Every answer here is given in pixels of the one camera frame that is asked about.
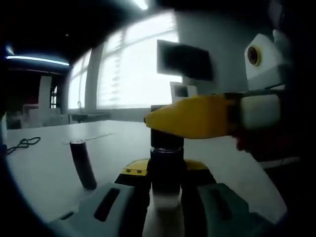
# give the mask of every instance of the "fluorescent light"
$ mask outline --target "fluorescent light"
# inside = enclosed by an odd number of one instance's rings
[[[13,49],[12,49],[11,46],[8,45],[7,47],[5,47],[5,49],[6,49],[6,51],[7,51],[9,54],[14,55]]]
[[[145,3],[145,0],[133,0],[142,10],[147,10],[148,6]]]
[[[43,61],[43,62],[48,62],[48,63],[56,63],[56,64],[61,64],[65,66],[69,66],[69,63],[63,63],[63,62],[58,62],[54,60],[49,60],[49,59],[43,59],[43,58],[33,58],[33,57],[26,57],[26,56],[7,56],[7,59],[27,59],[27,60],[36,60],[36,61]]]

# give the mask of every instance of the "white table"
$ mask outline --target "white table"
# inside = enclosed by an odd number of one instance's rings
[[[18,187],[33,210],[45,221],[54,220],[91,194],[78,178],[69,145],[72,139],[115,133],[87,141],[95,177],[100,187],[113,182],[133,160],[150,157],[150,129],[140,122],[99,121],[55,127],[8,131],[8,146],[22,138],[41,137],[28,149],[7,157]],[[273,223],[286,212],[278,190],[251,155],[235,149],[230,137],[186,140],[185,158],[204,162],[218,183],[222,182],[244,198],[251,211]]]

